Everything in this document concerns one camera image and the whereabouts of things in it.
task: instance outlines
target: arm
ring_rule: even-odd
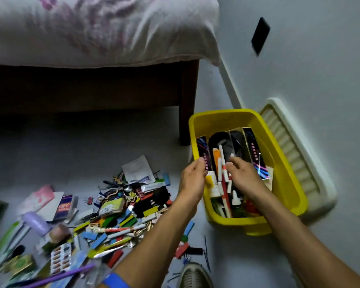
[[[306,288],[360,288],[360,276],[337,258],[269,192],[252,164],[231,158],[226,164],[235,186],[267,219],[294,271]]]
[[[144,239],[116,266],[114,272],[130,288],[160,287],[188,222],[203,195],[206,175],[204,159],[183,172],[179,194]]]

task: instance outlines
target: sneaker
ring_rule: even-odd
[[[178,288],[213,288],[207,271],[198,263],[188,263],[180,274]]]

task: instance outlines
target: yellow plastic bin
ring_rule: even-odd
[[[189,131],[193,157],[199,158],[196,138],[237,127],[251,127],[259,144],[266,165],[274,168],[272,192],[296,215],[307,210],[308,202],[291,165],[283,154],[276,139],[265,124],[263,118],[250,109],[217,110],[197,113],[189,119]],[[204,188],[204,205],[207,219],[227,226],[243,226],[248,235],[266,235],[271,229],[264,217],[223,218],[212,208],[208,189]]]

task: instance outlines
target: mattress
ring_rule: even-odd
[[[0,65],[220,62],[217,0],[0,0]]]

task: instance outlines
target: hand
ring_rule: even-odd
[[[184,200],[192,208],[196,207],[203,196],[204,178],[207,174],[202,157],[187,166],[181,173],[179,194],[176,200]]]
[[[237,189],[249,199],[256,200],[259,196],[269,193],[269,189],[251,163],[239,157],[230,157],[230,161],[226,163],[226,169],[231,173]]]

